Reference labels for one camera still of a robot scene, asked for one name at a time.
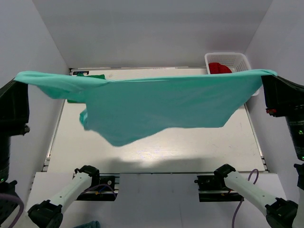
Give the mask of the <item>teal t-shirt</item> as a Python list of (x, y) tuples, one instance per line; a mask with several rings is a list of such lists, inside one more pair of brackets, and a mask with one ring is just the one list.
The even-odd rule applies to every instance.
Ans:
[(272, 70), (228, 74), (107, 80), (23, 71), (15, 80), (53, 99), (86, 105), (79, 121), (113, 146), (124, 146), (167, 128), (220, 128)]

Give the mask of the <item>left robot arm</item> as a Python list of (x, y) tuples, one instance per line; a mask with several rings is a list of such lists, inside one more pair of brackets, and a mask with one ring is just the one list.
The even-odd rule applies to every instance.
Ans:
[(77, 198), (100, 185), (99, 170), (85, 165), (76, 169), (75, 176), (53, 193), (29, 192), (24, 202), (16, 192), (17, 181), (8, 181), (10, 143), (13, 136), (30, 131), (27, 84), (9, 81), (0, 89), (0, 226), (2, 228), (58, 228), (63, 216)]

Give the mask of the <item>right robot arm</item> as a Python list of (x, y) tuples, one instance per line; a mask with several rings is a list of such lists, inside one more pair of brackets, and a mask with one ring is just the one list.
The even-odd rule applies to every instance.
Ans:
[[(284, 117), (299, 161), (304, 160), (304, 87), (280, 76), (263, 76), (262, 83), (266, 112), (273, 117)], [(262, 183), (250, 181), (229, 164), (215, 170), (215, 185), (240, 195), (265, 217), (270, 228), (302, 228), (304, 226), (304, 164), (294, 164), (297, 174), (297, 202), (284, 198), (278, 177), (262, 175)]]

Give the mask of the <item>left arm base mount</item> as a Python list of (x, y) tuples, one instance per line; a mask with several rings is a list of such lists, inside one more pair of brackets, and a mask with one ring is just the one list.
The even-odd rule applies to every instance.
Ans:
[(119, 177), (112, 174), (101, 174), (99, 170), (90, 165), (74, 170), (74, 176), (78, 173), (86, 173), (91, 177), (91, 185), (76, 200), (78, 201), (115, 201), (118, 195)]

